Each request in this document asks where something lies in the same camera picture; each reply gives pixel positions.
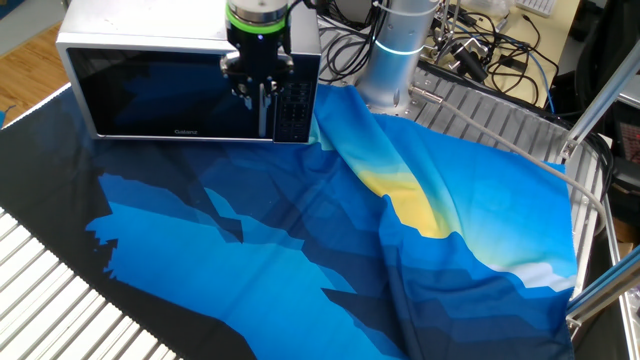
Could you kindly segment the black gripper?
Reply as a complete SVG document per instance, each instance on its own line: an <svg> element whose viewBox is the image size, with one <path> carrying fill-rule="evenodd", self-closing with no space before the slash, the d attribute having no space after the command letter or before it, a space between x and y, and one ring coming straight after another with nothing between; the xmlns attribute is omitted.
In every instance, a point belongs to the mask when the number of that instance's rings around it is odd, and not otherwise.
<svg viewBox="0 0 640 360"><path fill-rule="evenodd" d="M237 51L220 59L220 70L231 84L232 93L253 108L249 84L267 80L267 94L276 95L294 71L293 58L279 52L290 49L290 39L284 29L272 33L251 33L237 27L227 30L227 40Z"/></svg>

